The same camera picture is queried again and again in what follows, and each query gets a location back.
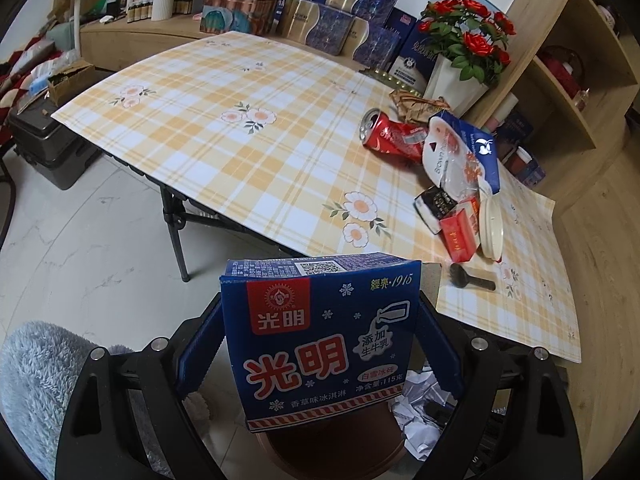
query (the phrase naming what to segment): red and white stripe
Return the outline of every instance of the red and white stripe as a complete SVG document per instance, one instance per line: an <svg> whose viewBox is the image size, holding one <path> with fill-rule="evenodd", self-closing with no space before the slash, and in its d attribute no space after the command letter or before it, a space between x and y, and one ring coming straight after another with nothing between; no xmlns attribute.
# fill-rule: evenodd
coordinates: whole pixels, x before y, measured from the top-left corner
<svg viewBox="0 0 640 480"><path fill-rule="evenodd" d="M353 399L341 400L335 404L329 406L322 406L320 408L310 408L302 412L289 413L289 415L275 415L268 418L257 418L254 420L248 420L247 426L252 433L258 433L261 431L274 430L276 428L282 428L284 426L295 426L297 424L303 424L312 420L320 420L327 418L328 416L337 415L338 413L347 413L357 408L362 408L368 404L374 402L380 402L381 400L395 397L402 393L404 383L396 384L383 390L378 390L370 394L364 394Z"/></svg>

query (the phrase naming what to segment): white flower pot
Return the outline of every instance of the white flower pot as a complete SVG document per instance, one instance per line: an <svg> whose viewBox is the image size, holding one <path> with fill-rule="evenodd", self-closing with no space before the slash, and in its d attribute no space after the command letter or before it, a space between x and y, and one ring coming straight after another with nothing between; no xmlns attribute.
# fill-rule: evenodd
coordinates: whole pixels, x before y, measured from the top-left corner
<svg viewBox="0 0 640 480"><path fill-rule="evenodd" d="M174 0L154 0L151 7L151 21L161 22L174 15Z"/></svg>
<svg viewBox="0 0 640 480"><path fill-rule="evenodd" d="M460 81L460 69L453 68L450 60L440 54L424 92L424 98L442 97L451 106L452 113L456 117L462 117L488 89L487 85L481 84L475 77Z"/></svg>

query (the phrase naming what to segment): qr code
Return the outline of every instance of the qr code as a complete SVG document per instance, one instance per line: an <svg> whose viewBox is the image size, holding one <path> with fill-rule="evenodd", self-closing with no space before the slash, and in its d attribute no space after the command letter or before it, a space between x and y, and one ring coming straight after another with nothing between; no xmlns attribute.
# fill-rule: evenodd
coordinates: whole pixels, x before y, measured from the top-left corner
<svg viewBox="0 0 640 480"><path fill-rule="evenodd" d="M296 262L296 267L303 276L313 274L332 274L334 272L347 272L347 269L338 265L334 260L322 262Z"/></svg>

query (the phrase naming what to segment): black storage box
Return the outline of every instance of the black storage box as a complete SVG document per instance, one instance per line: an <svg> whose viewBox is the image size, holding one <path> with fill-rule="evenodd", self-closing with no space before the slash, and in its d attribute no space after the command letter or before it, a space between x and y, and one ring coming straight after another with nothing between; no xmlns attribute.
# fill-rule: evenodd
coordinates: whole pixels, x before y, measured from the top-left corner
<svg viewBox="0 0 640 480"><path fill-rule="evenodd" d="M41 160L16 140L15 151L38 173L62 190L69 189L102 153L88 140L78 137L53 160Z"/></svg>
<svg viewBox="0 0 640 480"><path fill-rule="evenodd" d="M96 82L110 75L111 72L107 70L97 70ZM9 111L7 124L14 134L14 139L37 160L44 162L57 160L74 140L80 138L69 128L51 118L51 114L57 110L56 104L51 99L45 98L43 94L20 114L17 106Z"/></svg>

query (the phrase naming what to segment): yellow plaid pattern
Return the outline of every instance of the yellow plaid pattern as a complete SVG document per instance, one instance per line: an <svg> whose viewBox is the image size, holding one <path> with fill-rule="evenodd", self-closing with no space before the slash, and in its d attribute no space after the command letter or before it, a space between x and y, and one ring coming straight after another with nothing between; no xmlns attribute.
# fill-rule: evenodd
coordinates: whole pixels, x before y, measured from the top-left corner
<svg viewBox="0 0 640 480"><path fill-rule="evenodd" d="M383 251L450 263L416 214L424 170L362 146L389 90L273 40L230 32L153 56L54 115L79 135L205 206L311 256ZM437 309L580 361L575 305L551 229L553 203L502 172L497 291L443 279Z"/></svg>

